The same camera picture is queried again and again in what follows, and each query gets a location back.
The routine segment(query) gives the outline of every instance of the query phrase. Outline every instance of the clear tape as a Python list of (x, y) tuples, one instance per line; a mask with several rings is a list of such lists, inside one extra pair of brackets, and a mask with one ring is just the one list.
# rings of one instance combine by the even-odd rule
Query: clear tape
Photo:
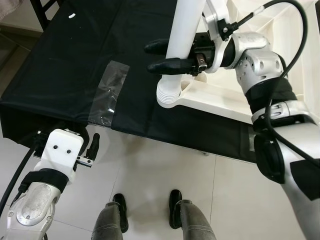
[(128, 65), (117, 61), (110, 61), (106, 66), (92, 102), (89, 124), (111, 127), (117, 99), (129, 69)]

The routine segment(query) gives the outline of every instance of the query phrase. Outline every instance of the leg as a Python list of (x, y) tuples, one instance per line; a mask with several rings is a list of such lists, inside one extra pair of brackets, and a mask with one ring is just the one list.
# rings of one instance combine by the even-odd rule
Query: leg
[(122, 233), (128, 230), (127, 206), (122, 194), (116, 194), (113, 201), (100, 212), (92, 232), (91, 240), (123, 240)]
[(182, 200), (180, 191), (171, 192), (169, 207), (170, 226), (181, 227), (184, 240), (217, 240), (204, 214), (190, 200)]

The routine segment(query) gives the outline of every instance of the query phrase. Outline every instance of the white cylindrical joint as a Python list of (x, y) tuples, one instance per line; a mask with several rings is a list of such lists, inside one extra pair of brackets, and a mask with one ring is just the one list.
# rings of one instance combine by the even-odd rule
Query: white cylindrical joint
[[(187, 59), (206, 0), (178, 0), (171, 28), (166, 58)], [(163, 75), (156, 96), (164, 104), (174, 103), (181, 93), (182, 75)]]

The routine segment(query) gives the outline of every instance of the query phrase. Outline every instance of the cable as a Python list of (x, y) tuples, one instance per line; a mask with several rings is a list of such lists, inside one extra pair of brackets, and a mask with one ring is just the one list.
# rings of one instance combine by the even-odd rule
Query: cable
[[(264, 4), (262, 7), (258, 8), (256, 11), (251, 12), (249, 15), (247, 15), (245, 18), (243, 18), (241, 21), (239, 21), (237, 23), (238, 27), (240, 27), (241, 25), (243, 25), (245, 22), (247, 22), (248, 20), (250, 20), (253, 16), (255, 16), (258, 13), (261, 13), (264, 9), (267, 9), (273, 5), (279, 4), (279, 3), (289, 3), (293, 6), (296, 7), (296, 9), (299, 11), (300, 15), (301, 15), (301, 19), (302, 19), (302, 27), (303, 27), (303, 31), (302, 31), (302, 39), (301, 39), (301, 43), (300, 46), (295, 54), (295, 56), (293, 57), (292, 61), (290, 62), (290, 64), (286, 67), (286, 63), (285, 60), (282, 58), (282, 56), (279, 55), (280, 61), (282, 63), (283, 66), (283, 73), (280, 75), (280, 79), (284, 78), (285, 76), (288, 75), (288, 72), (292, 69), (292, 67), (296, 64), (298, 58), (300, 57), (305, 45), (306, 45), (306, 41), (307, 41), (307, 36), (308, 36), (308, 19), (307, 19), (307, 15), (305, 13), (304, 8), (300, 5), (300, 3), (298, 3), (295, 0), (272, 0), (270, 2), (267, 2), (266, 4)], [(273, 102), (273, 97), (274, 97), (274, 93), (275, 90), (277, 89), (279, 84), (279, 81), (274, 85), (273, 89), (272, 89), (272, 94), (270, 95), (270, 98), (268, 100), (268, 104), (265, 107), (265, 113), (264, 113), (264, 117), (265, 117), (265, 123), (266, 123), (266, 128), (273, 134), (273, 136), (278, 139), (281, 143), (283, 143), (284, 145), (286, 145), (288, 148), (290, 148), (291, 150), (293, 150), (294, 152), (296, 152), (297, 154), (299, 154), (301, 157), (303, 157), (304, 159), (310, 161), (313, 165), (319, 167), (320, 163), (312, 158), (310, 155), (308, 155), (307, 153), (305, 153), (304, 151), (302, 151), (300, 148), (298, 148), (297, 146), (293, 145), (291, 142), (289, 142), (288, 140), (286, 140), (284, 137), (282, 137), (279, 133), (277, 133), (275, 131), (275, 129), (273, 128), (272, 124), (271, 124), (271, 116), (270, 116), (270, 112), (271, 112), (271, 106), (272, 106), (272, 102)]]
[(31, 155), (33, 154), (33, 152), (35, 151), (35, 149), (37, 148), (38, 146), (38, 143), (37, 141), (35, 141), (35, 143), (33, 144), (33, 146), (29, 149), (29, 151), (26, 153), (26, 155), (24, 156), (22, 162), (20, 163), (19, 167), (17, 168), (17, 170), (15, 171), (8, 187), (6, 188), (3, 196), (2, 196), (2, 199), (0, 201), (0, 217), (2, 215), (2, 212), (6, 206), (6, 202), (8, 201), (8, 198), (10, 196), (10, 193), (12, 191), (12, 189), (14, 188), (22, 170), (24, 169), (24, 167), (26, 166), (29, 158), (31, 157)]

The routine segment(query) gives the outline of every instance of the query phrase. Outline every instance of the black shoe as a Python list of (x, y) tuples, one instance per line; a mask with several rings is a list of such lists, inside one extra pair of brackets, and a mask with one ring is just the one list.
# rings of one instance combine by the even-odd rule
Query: black shoe
[(128, 218), (127, 218), (127, 205), (125, 197), (121, 193), (117, 193), (113, 196), (112, 199), (113, 202), (116, 202), (119, 204), (119, 213), (120, 213), (120, 228), (121, 232), (124, 234), (126, 231), (128, 231), (129, 224), (128, 224)]
[(177, 202), (182, 200), (182, 194), (179, 190), (172, 190), (169, 198), (170, 217), (169, 224), (172, 229), (178, 229), (182, 227), (180, 218), (180, 204)]

